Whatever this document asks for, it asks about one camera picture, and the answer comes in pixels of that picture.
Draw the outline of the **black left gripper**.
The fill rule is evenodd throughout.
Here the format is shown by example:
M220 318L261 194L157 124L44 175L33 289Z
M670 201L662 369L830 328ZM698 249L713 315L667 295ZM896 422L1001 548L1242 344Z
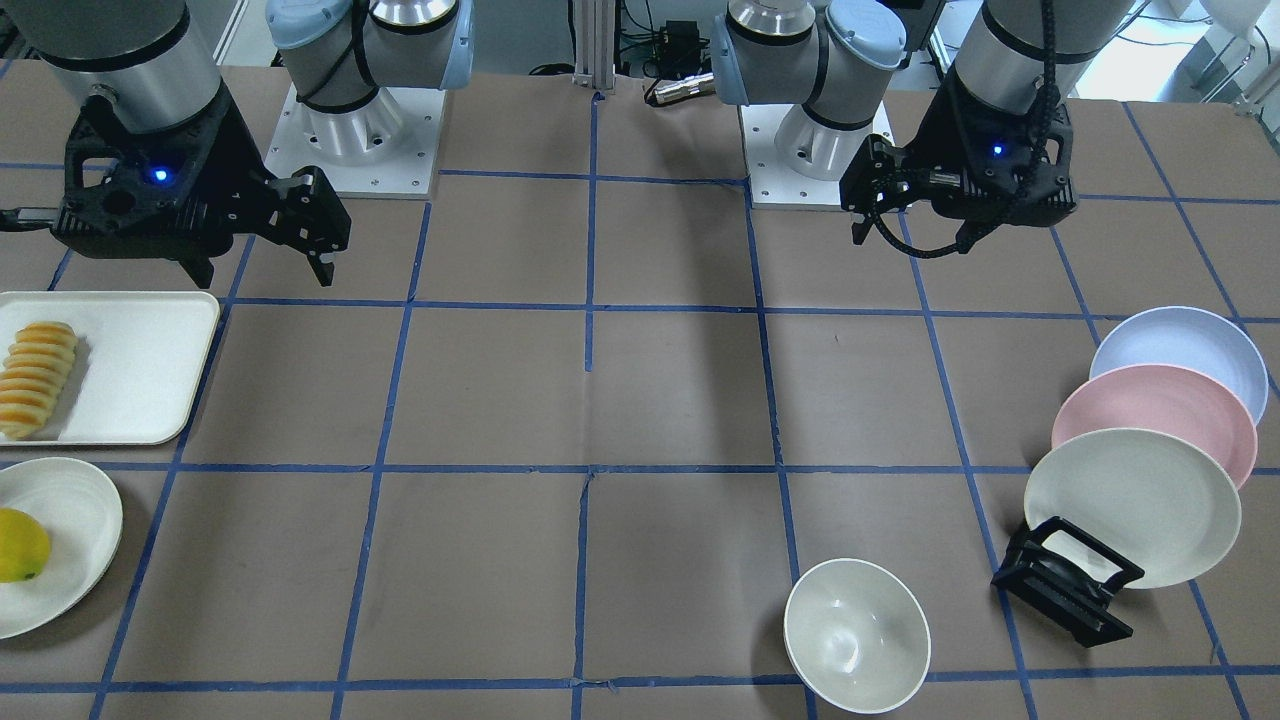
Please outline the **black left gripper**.
M970 252L1001 225L1056 225L1078 209L1073 140L1056 86L1036 86L1030 106L1010 113L982 100L952 68L908 146L868 135L841 177L852 242L861 246L878 231L890 245L905 245L884 218L910 205L911 170L925 176L911 187L915 196L961 223L954 242L932 256Z

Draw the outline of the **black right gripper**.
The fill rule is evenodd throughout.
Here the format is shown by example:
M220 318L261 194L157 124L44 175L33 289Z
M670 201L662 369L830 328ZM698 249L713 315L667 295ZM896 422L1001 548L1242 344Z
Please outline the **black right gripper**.
M105 92L91 94L67 141L52 236L91 259L165 259L206 290L214 258L255 231L293 249L330 287L352 220L325 170L273 179L227 85L188 120L129 132Z

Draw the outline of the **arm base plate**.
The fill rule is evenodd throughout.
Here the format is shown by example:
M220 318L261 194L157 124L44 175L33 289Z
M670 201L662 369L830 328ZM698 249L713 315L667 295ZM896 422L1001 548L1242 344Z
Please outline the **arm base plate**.
M856 96L854 129L805 102L754 102L739 109L742 150L755 205L764 209L840 211L840 181L870 135L893 138L884 92Z
M323 169L343 199L428 200L449 94L434 88L380 88L347 113L321 113L285 96L265 167L291 176Z

